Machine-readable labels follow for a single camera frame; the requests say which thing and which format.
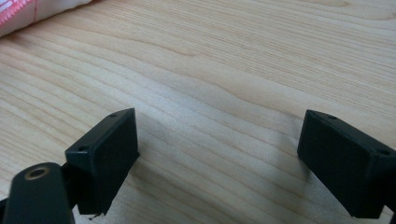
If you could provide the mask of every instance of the light wooden surface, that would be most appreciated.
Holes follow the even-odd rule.
[[[307,108],[396,148],[393,0],[102,0],[0,39],[0,196],[109,113],[141,157],[77,223],[388,223],[350,218],[297,159]]]

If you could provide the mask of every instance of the black plastic part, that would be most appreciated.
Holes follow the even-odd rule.
[[[14,177],[3,223],[74,223],[58,164],[41,163]]]
[[[342,120],[307,110],[298,156],[353,217],[395,209],[396,152]]]
[[[68,193],[77,195],[79,212],[105,214],[139,157],[134,109],[107,116],[65,154],[64,174],[78,174]]]
[[[6,212],[7,199],[0,201],[0,223],[3,223],[4,213]]]
[[[396,215],[393,215],[392,219],[390,220],[389,224],[396,224]]]

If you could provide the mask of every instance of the pink cloth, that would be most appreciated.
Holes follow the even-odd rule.
[[[0,36],[91,0],[0,0]]]

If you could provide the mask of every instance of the wood grain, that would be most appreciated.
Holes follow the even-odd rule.
[[[93,223],[388,223],[349,217],[296,148],[308,108],[396,148],[396,2],[102,0],[5,36],[1,198],[128,107],[142,156]]]

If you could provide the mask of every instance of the screw hole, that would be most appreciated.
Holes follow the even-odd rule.
[[[44,175],[48,174],[49,172],[50,172],[50,169],[45,166],[37,167],[37,168],[29,171],[25,175],[25,179],[35,180],[35,179],[43,177]]]
[[[386,150],[386,149],[377,148],[375,151],[377,151],[378,153],[381,153],[383,155],[387,155],[387,156],[390,155],[390,152],[388,150]]]
[[[87,151],[90,148],[90,146],[82,146],[78,148],[78,151]]]

